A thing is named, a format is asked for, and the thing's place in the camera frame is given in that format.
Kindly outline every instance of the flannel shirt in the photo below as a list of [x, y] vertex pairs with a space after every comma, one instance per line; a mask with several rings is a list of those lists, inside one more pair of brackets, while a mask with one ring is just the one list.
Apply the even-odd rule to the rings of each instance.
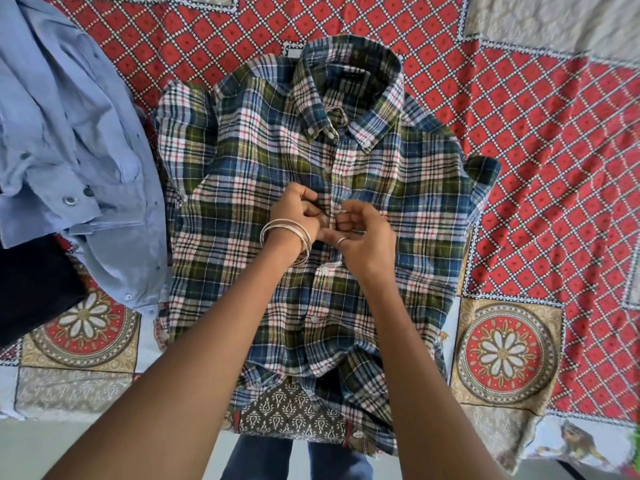
[[[390, 49], [340, 35], [310, 42], [300, 59], [258, 57], [210, 93], [172, 82], [155, 121], [171, 184], [173, 285], [163, 324], [171, 340], [256, 256], [269, 208], [287, 183], [299, 182], [318, 193], [331, 226], [350, 198], [387, 218], [404, 304], [444, 372], [440, 327], [467, 231], [500, 165], [464, 158], [452, 132], [404, 93]], [[340, 252], [322, 242], [277, 286], [232, 406], [287, 375], [315, 407], [339, 409], [381, 450], [396, 452], [369, 307]]]

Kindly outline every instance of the blue jeans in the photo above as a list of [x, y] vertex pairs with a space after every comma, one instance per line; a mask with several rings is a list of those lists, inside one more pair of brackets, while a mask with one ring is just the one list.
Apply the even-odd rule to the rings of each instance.
[[[312, 480], [372, 480], [366, 455], [340, 445], [309, 443]], [[220, 480], [287, 480], [293, 440], [241, 435]]]

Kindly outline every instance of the person's right hand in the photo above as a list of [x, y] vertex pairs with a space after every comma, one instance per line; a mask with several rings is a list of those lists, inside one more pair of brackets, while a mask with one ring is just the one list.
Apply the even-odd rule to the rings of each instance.
[[396, 289], [396, 233], [370, 203], [347, 200], [342, 208], [345, 212], [335, 218], [337, 230], [320, 229], [317, 238], [342, 253], [364, 293]]

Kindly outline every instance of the person's right arm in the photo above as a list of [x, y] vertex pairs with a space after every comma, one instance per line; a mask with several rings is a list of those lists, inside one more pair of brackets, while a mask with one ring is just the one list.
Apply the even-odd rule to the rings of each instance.
[[334, 246], [347, 237], [338, 249], [376, 324], [404, 480], [501, 478], [407, 314], [396, 284], [395, 233], [371, 204], [342, 206], [347, 212], [336, 219], [338, 231], [324, 229], [318, 237]]

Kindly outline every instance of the light blue denim shirt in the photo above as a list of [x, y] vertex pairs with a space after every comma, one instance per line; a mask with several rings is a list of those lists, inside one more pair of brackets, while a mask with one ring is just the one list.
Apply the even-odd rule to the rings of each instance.
[[153, 312], [167, 270], [163, 193], [124, 81], [43, 0], [0, 0], [0, 239], [60, 232], [111, 297]]

